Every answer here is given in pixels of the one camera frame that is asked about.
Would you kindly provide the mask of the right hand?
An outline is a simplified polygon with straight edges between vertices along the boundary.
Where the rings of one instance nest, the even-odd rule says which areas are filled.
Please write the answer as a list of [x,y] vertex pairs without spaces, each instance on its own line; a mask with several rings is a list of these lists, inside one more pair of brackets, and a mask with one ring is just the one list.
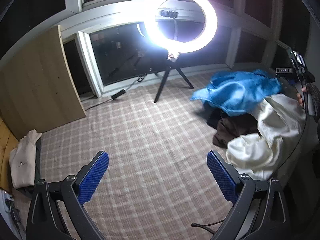
[[301,107],[305,109],[305,100],[308,99],[307,87],[301,88],[301,91],[297,93],[297,100]]

